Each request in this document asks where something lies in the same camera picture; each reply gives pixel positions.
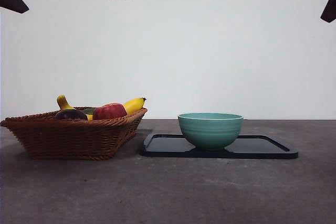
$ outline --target apple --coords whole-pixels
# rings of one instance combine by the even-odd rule
[[[95,108],[93,111],[93,120],[114,119],[127,115],[124,106],[121,103],[109,103]]]

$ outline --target banana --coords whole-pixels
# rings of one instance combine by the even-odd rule
[[[74,107],[69,105],[69,103],[67,102],[67,99],[65,99],[65,95],[63,94],[57,97],[57,103],[61,110],[74,109]]]
[[[143,107],[143,104],[145,103],[146,98],[140,97],[140,98],[134,98],[132,100],[129,100],[125,103],[123,103],[123,106],[127,112],[127,114],[132,114],[135,111],[141,109]]]

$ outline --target tray rim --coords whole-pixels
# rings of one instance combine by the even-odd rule
[[[190,158],[241,158],[241,159],[294,159],[299,157],[297,149],[291,147],[287,143],[276,140],[274,137],[266,135],[239,135],[238,138],[260,138],[269,141],[271,144],[284,150],[283,153],[235,153],[228,150],[223,151],[197,151],[199,156],[190,155],[190,151],[186,152],[148,152],[146,147],[152,142],[153,139],[158,137],[171,137],[171,138],[184,138],[183,134],[174,133],[151,133],[149,134],[139,148],[139,154],[146,157],[190,157]]]

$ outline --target brown wicker basket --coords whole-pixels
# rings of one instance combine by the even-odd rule
[[[112,158],[135,136],[147,109],[117,119],[92,121],[54,119],[57,112],[6,118],[1,126],[16,136],[30,158],[101,160]]]

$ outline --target bowl rim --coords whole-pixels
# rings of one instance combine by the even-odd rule
[[[220,114],[220,115],[233,115],[237,118],[227,118],[227,119],[211,119],[211,118],[189,118],[186,117],[186,115],[189,114]],[[228,121],[228,120],[238,120],[238,119],[244,119],[242,115],[237,114],[230,114],[230,113],[220,113],[220,112],[191,112],[191,113],[183,113],[179,114],[177,118],[184,118],[184,119],[191,119],[191,120],[207,120],[207,121]]]

